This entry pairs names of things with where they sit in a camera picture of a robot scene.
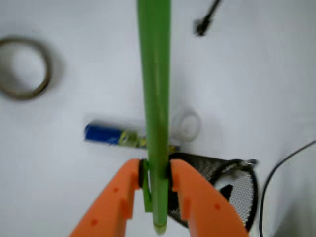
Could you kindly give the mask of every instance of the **white background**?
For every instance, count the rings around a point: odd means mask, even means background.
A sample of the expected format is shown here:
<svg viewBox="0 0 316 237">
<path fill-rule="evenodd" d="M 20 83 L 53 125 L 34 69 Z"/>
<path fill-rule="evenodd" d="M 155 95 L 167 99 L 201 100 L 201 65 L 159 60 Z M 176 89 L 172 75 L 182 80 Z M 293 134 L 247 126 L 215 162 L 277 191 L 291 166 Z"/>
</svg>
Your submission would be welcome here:
<svg viewBox="0 0 316 237">
<path fill-rule="evenodd" d="M 258 159 L 262 186 L 278 160 L 316 138 L 316 2 L 224 0 L 196 37 L 193 21 L 210 3 L 172 1 L 170 115 L 194 108 L 202 131 L 184 150 Z M 136 1 L 1 0 L 8 34 L 44 42 L 54 80 L 34 100 L 0 94 L 0 236 L 65 237 L 125 161 L 146 157 L 83 141 L 95 119 L 145 125 Z M 272 180 L 266 237 L 316 235 L 315 155 Z M 156 236 L 141 192 L 126 236 Z M 170 219 L 166 236 L 189 233 Z"/>
</svg>

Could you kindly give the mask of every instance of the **green clip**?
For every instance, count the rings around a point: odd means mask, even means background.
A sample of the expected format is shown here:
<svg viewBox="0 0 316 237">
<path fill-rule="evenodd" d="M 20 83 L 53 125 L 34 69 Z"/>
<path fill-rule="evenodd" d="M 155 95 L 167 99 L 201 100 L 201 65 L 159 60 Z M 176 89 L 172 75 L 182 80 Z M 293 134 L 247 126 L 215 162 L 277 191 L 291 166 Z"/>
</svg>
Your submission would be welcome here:
<svg viewBox="0 0 316 237">
<path fill-rule="evenodd" d="M 143 162 L 143 172 L 144 172 L 143 197 L 144 197 L 145 212 L 153 212 L 152 194 L 150 193 L 150 189 L 149 189 L 148 170 L 149 170 L 148 160 L 144 160 Z"/>
</svg>

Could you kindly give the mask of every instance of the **green rod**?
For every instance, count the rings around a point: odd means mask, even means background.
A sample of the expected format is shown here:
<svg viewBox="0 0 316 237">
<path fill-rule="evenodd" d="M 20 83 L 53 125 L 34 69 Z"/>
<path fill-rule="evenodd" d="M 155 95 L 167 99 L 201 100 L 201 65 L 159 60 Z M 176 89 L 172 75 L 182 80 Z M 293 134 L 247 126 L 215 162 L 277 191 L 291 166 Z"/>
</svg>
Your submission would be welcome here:
<svg viewBox="0 0 316 237">
<path fill-rule="evenodd" d="M 146 133 L 157 234 L 167 227 L 170 0 L 138 0 Z"/>
</svg>

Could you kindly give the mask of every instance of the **black wire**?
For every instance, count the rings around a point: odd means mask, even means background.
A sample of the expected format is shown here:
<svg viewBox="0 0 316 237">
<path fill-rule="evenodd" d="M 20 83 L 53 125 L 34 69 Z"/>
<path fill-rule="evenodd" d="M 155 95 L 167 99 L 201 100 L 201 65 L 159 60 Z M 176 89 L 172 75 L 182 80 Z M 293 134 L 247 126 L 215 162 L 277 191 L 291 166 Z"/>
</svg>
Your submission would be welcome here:
<svg viewBox="0 0 316 237">
<path fill-rule="evenodd" d="M 305 150 L 306 148 L 314 145 L 316 143 L 316 140 L 310 142 L 309 144 L 303 146 L 302 148 L 298 149 L 297 151 L 293 152 L 292 154 L 290 154 L 289 156 L 287 156 L 286 158 L 284 158 L 283 160 L 281 160 L 274 168 L 273 170 L 270 172 L 270 174 L 268 175 L 268 178 L 263 186 L 263 191 L 262 191 L 262 196 L 261 196 L 261 202 L 260 202 L 260 215 L 259 215 L 259 234 L 260 237 L 263 237 L 262 234 L 262 217 L 263 217 L 263 204 L 264 204 L 264 200 L 265 200 L 265 194 L 267 191 L 267 187 L 268 184 L 272 178 L 272 176 L 274 175 L 274 173 L 276 172 L 276 170 L 283 165 L 286 161 L 288 161 L 289 159 L 291 159 L 292 157 L 294 157 L 295 155 L 297 155 L 298 153 L 300 153 L 301 151 Z"/>
<path fill-rule="evenodd" d="M 221 0 L 214 0 L 211 8 L 209 9 L 208 13 L 203 17 L 202 20 L 198 21 L 198 24 L 196 26 L 196 34 L 198 36 L 204 36 L 209 25 L 212 22 L 212 17 L 218 8 L 219 4 L 221 3 Z"/>
</svg>

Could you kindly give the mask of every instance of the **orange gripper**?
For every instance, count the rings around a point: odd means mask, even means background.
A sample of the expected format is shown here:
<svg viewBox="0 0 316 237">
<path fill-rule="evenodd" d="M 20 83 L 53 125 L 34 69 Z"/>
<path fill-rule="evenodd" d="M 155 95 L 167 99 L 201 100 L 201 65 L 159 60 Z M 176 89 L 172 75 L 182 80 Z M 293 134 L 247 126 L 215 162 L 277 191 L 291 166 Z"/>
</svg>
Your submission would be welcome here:
<svg viewBox="0 0 316 237">
<path fill-rule="evenodd" d="M 139 159 L 131 159 L 115 174 L 70 237 L 124 237 L 132 219 L 134 193 L 139 189 Z"/>
<path fill-rule="evenodd" d="M 248 233 L 227 200 L 199 172 L 180 159 L 171 162 L 172 189 L 178 192 L 181 218 L 191 237 L 247 237 Z"/>
<path fill-rule="evenodd" d="M 134 193 L 139 189 L 139 159 L 116 173 L 70 237 L 124 237 L 132 218 Z M 200 173 L 186 162 L 171 161 L 173 190 L 178 192 L 182 219 L 191 237 L 247 237 L 234 208 Z"/>
</svg>

